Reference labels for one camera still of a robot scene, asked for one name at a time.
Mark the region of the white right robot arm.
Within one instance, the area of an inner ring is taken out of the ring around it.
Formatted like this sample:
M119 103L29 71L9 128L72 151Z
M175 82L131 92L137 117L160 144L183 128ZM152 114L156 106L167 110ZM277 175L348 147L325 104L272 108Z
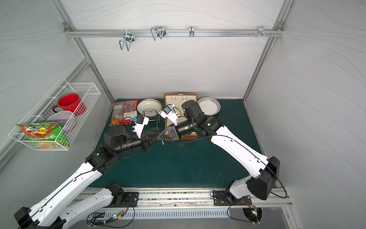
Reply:
M203 139L208 139L226 151L239 162L249 173L240 180L235 180L226 189L230 202L237 202L244 196L254 195L267 200L278 181L280 161L276 157L268 158L248 146L236 137L227 126L214 116L207 116L194 100L182 104L186 120L178 122L174 105L166 105L159 113L162 118L169 119L172 124L167 126L157 137L161 141L176 142L192 132Z

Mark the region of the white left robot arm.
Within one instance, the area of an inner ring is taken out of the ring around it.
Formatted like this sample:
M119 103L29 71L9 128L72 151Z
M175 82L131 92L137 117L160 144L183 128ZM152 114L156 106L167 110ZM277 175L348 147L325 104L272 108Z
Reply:
M71 202L91 183L119 161L119 155L151 147L158 136L155 132L131 135L123 125L111 127L104 142L55 191L30 208L22 207L14 217L20 229L68 229L94 211L121 199L124 191L115 183L109 184L92 197L77 204Z

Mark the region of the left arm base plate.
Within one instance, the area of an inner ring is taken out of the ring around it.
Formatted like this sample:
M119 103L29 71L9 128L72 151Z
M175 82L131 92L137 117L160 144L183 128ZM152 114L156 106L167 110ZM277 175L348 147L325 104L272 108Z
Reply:
M128 205L137 206L139 192L125 192L117 194L113 197L112 202L105 208L126 208Z

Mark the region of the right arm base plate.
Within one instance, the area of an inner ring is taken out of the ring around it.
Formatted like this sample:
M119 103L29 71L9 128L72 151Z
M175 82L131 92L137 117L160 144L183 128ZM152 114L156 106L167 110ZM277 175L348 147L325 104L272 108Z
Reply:
M224 190L211 190L210 196L213 199L215 206L251 206L252 200L250 196L244 196L241 199L237 199L234 196L229 195Z

